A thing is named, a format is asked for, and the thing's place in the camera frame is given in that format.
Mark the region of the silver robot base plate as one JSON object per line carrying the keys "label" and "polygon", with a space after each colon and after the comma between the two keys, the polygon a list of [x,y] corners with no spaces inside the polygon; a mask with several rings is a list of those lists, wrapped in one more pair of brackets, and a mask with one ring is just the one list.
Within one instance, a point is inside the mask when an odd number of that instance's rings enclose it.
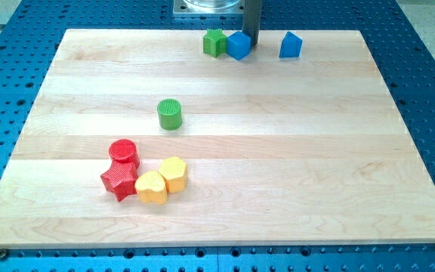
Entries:
{"label": "silver robot base plate", "polygon": [[243,0],[173,0],[173,13],[191,14],[241,14]]}

